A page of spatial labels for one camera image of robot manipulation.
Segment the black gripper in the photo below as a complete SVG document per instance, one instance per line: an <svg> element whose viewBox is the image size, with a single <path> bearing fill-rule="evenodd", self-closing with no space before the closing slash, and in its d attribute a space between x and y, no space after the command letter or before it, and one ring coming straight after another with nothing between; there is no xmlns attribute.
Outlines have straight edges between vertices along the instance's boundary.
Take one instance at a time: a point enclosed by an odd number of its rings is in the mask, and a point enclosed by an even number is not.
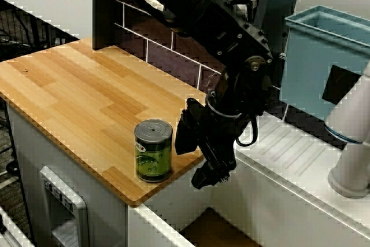
<svg viewBox="0 0 370 247"><path fill-rule="evenodd" d="M246 127L246 115L216 113L211 106L187 99L175 136L177 155L194 152L199 146L208 162L197 168L191 184L198 190L226 182L236 168L233 144Z"/></svg>

